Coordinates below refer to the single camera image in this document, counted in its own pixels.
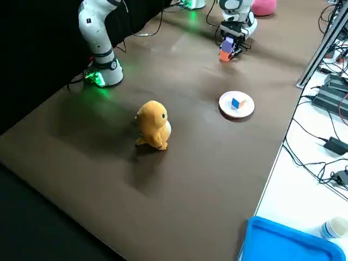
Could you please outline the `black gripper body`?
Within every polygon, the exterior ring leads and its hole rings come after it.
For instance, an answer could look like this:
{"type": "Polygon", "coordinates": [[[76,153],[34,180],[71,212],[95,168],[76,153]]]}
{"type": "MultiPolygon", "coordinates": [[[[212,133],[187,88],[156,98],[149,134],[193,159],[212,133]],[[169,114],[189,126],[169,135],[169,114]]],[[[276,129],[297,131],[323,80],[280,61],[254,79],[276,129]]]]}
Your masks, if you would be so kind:
{"type": "Polygon", "coordinates": [[[244,46],[244,42],[245,42],[245,34],[241,34],[240,36],[234,36],[234,50],[238,51],[240,49],[246,49],[246,47],[244,46]]]}
{"type": "Polygon", "coordinates": [[[230,30],[227,27],[222,26],[222,37],[231,38],[234,41],[240,41],[243,38],[242,32],[237,32],[234,30],[230,30]]]}

